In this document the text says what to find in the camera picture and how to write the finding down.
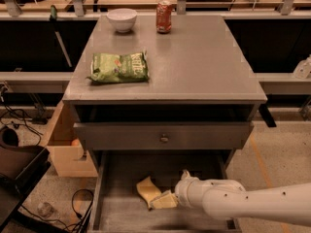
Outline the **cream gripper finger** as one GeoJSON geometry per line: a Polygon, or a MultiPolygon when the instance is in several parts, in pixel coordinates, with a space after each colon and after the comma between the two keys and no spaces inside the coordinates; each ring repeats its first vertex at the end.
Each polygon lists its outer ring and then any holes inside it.
{"type": "Polygon", "coordinates": [[[166,190],[150,202],[152,209],[171,209],[178,206],[178,199],[170,190],[166,190]]]}

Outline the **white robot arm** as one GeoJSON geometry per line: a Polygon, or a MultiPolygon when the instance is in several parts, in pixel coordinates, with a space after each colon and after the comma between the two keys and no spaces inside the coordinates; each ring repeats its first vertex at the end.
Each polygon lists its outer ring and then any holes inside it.
{"type": "Polygon", "coordinates": [[[311,226],[311,183],[248,191],[235,180],[200,180],[185,170],[174,193],[164,192],[150,205],[160,209],[174,203],[202,209],[213,219],[254,217],[311,226]]]}

